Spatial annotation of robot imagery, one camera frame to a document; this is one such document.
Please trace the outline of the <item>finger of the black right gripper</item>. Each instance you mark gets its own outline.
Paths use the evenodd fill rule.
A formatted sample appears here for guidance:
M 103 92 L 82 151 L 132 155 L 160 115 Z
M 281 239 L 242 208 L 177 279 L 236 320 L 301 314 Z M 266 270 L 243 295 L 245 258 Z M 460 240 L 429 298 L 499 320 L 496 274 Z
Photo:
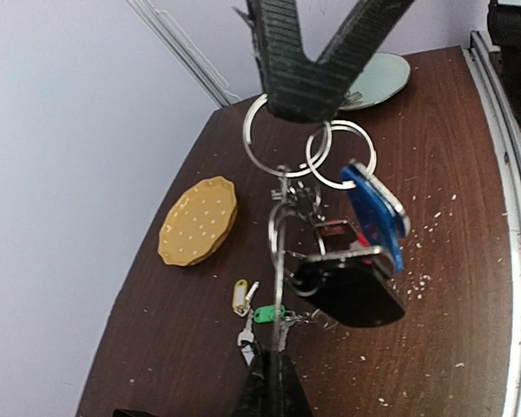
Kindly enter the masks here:
M 252 33 L 254 57 L 268 112 L 290 122 L 330 118 L 318 79 L 322 72 L 303 50 L 295 1 L 247 1 L 236 12 Z
M 334 113 L 347 88 L 412 6 L 411 1 L 358 1 L 315 62 L 316 111 Z

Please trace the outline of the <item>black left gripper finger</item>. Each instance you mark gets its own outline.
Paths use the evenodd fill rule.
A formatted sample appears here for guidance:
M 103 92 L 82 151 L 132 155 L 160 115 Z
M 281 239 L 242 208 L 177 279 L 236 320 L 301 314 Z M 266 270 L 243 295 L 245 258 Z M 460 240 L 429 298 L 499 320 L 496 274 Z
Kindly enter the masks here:
M 289 356 L 257 353 L 231 416 L 314 416 Z

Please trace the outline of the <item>black key fob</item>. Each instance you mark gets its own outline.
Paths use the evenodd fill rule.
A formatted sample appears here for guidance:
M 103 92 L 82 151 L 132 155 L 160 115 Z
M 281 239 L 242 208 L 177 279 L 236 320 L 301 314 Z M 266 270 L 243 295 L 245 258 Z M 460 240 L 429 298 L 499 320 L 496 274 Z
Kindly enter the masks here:
M 406 313 L 388 285 L 394 268 L 392 255 L 381 246 L 309 255 L 299 263 L 290 286 L 344 326 L 376 328 Z

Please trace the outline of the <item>red tag key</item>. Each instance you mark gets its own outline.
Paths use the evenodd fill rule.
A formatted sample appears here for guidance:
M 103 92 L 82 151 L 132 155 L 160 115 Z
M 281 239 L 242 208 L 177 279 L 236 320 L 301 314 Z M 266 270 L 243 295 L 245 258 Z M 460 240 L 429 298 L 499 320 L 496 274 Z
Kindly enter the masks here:
M 362 252 L 369 247 L 366 238 L 348 220 L 330 220 L 316 225 L 317 244 L 320 255 L 317 261 L 350 260 L 354 256 L 365 265 L 372 265 L 370 259 L 362 258 Z

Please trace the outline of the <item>blue tag key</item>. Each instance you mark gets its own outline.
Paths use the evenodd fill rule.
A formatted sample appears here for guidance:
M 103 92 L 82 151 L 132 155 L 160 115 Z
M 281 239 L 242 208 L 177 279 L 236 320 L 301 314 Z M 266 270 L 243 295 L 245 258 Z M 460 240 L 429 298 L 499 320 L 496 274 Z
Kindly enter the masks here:
M 411 220 L 399 198 L 361 162 L 351 162 L 340 171 L 343 182 L 352 182 L 347 196 L 371 246 L 388 250 L 393 259 L 394 272 L 404 270 L 404 258 L 399 244 L 411 232 Z

